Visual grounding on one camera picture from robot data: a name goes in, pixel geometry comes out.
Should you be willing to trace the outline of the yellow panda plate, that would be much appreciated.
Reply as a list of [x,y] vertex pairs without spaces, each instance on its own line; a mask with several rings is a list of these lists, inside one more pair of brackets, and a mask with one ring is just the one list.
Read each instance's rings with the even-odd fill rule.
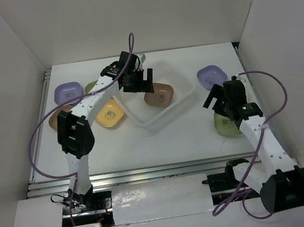
[[119,104],[114,99],[110,99],[97,114],[95,121],[105,128],[110,128],[116,126],[124,114]]

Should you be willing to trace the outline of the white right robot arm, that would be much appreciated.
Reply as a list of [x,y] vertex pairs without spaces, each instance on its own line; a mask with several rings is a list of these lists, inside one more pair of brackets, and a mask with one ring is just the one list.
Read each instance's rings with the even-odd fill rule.
[[226,163],[225,181],[235,190],[215,206],[212,215],[218,216],[237,198],[246,200],[253,191],[259,194],[269,217],[304,206],[304,168],[290,158],[269,127],[269,121],[284,110],[288,98],[275,113],[265,117],[257,103],[247,101],[241,76],[239,73],[222,84],[213,84],[203,104],[234,122],[255,149],[251,160]]

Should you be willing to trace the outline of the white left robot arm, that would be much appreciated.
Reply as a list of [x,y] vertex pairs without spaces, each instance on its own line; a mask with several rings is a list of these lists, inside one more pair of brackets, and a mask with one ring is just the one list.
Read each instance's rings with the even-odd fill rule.
[[91,125],[104,105],[120,90],[127,93],[153,92],[153,71],[143,70],[144,54],[121,52],[119,60],[106,66],[90,93],[70,111],[57,116],[57,141],[61,145],[71,174],[68,195],[70,207],[83,211],[93,208],[93,185],[89,177],[88,155],[95,138]]

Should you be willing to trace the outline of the purple panda plate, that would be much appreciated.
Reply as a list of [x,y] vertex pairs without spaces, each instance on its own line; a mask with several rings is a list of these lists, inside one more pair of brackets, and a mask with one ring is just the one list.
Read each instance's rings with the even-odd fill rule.
[[73,100],[75,97],[80,97],[82,95],[82,87],[78,82],[69,82],[69,83],[63,83],[54,91],[54,102],[57,105],[60,105],[62,103],[67,104],[75,104],[80,101],[80,99]]
[[211,90],[214,84],[223,85],[228,80],[228,75],[218,66],[209,65],[197,72],[200,84],[207,90]]

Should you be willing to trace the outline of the brown panda plate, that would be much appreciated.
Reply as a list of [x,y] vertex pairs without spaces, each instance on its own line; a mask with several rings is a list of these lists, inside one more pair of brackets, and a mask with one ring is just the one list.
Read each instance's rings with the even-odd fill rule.
[[57,131],[58,130],[58,115],[61,111],[65,111],[65,112],[69,112],[71,109],[73,108],[72,105],[69,105],[69,104],[66,104],[66,105],[63,105],[62,107],[58,108],[49,118],[49,126],[54,130],[54,131]]
[[145,93],[144,101],[150,107],[164,108],[171,105],[174,96],[174,89],[169,84],[154,83],[154,92]]

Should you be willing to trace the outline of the green panda plate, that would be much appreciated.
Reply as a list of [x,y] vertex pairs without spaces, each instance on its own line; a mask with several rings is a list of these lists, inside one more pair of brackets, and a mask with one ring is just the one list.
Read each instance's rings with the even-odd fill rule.
[[213,118],[214,127],[218,134],[228,137],[239,136],[242,134],[242,132],[236,127],[235,123],[227,117],[214,113]]
[[90,93],[92,91],[92,89],[96,86],[97,81],[95,80],[94,82],[90,82],[85,86],[84,92],[86,94]]

